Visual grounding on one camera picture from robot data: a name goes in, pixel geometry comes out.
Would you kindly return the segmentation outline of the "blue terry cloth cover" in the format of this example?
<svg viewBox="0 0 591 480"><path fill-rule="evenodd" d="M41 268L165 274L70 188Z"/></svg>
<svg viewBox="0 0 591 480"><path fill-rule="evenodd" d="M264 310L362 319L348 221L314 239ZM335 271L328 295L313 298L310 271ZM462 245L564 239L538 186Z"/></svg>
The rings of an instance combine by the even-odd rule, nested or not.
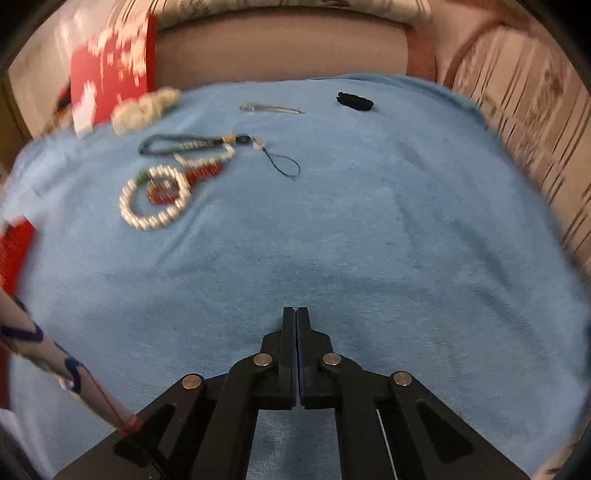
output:
<svg viewBox="0 0 591 480"><path fill-rule="evenodd" d="M243 112L245 103L304 114ZM259 349L306 307L339 352L415 375L535 473L590 390L590 306L545 200L476 106L436 84L355 75L182 95L152 134L247 134L171 226L130 228L152 165L110 126L30 143L1 205L35 240L18 298L132 411Z"/></svg>

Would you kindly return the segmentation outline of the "striped floral cushion right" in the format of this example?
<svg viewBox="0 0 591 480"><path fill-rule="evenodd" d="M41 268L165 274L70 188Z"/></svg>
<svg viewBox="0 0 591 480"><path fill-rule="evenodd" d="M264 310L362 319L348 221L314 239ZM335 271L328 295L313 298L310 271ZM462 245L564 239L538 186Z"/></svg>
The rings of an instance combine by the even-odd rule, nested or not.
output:
<svg viewBox="0 0 591 480"><path fill-rule="evenodd" d="M590 270L590 94L568 58L490 23L457 54L449 88L470 98L558 218L561 243Z"/></svg>

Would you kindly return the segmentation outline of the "red open gift box tray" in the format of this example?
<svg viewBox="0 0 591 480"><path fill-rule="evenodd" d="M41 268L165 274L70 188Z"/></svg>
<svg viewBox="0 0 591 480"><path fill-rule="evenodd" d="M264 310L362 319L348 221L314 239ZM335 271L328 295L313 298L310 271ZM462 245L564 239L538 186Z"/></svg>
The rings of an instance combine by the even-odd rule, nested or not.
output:
<svg viewBox="0 0 591 480"><path fill-rule="evenodd" d="M35 227L24 217L9 221L1 228L1 289L15 298L21 270L35 236ZM1 408L10 409L10 356L1 342Z"/></svg>

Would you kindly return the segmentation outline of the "silver metal hair clip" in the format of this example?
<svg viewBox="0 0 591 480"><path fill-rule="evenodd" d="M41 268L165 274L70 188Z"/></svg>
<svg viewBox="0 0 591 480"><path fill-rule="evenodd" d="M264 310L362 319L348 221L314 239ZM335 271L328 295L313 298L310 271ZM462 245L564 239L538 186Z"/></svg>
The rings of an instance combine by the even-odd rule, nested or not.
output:
<svg viewBox="0 0 591 480"><path fill-rule="evenodd" d="M287 108L283 106L263 105L257 103L245 103L239 106L243 112L273 112L273 113L287 113L287 114L304 114L304 111Z"/></svg>

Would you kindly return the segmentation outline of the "cream dotted scrunchie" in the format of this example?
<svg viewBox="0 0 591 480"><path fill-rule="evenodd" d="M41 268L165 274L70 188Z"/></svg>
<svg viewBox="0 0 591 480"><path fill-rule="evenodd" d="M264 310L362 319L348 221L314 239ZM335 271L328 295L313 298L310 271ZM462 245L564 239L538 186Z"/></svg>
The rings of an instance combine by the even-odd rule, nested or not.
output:
<svg viewBox="0 0 591 480"><path fill-rule="evenodd" d="M128 99L117 105L111 113L111 126L121 136L147 128L179 100L181 91L163 87L141 95L138 99Z"/></svg>

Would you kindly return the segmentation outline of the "brown sofa backrest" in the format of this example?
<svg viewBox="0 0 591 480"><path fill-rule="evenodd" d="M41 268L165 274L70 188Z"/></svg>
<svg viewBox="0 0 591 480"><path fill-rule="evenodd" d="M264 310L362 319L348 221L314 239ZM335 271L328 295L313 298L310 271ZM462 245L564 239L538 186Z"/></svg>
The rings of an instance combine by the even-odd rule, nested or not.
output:
<svg viewBox="0 0 591 480"><path fill-rule="evenodd" d="M155 43L159 87L281 81L349 73L434 81L435 49L412 26L328 8L262 8L183 22Z"/></svg>

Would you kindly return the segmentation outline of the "red floral box lid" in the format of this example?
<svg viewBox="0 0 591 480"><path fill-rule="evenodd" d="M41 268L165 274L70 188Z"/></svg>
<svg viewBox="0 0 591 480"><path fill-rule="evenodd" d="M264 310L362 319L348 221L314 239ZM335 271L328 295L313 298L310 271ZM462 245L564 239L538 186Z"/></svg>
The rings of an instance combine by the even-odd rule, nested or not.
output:
<svg viewBox="0 0 591 480"><path fill-rule="evenodd" d="M137 15L107 27L80 46L70 63L77 136L108 121L115 107L155 89L156 17Z"/></svg>

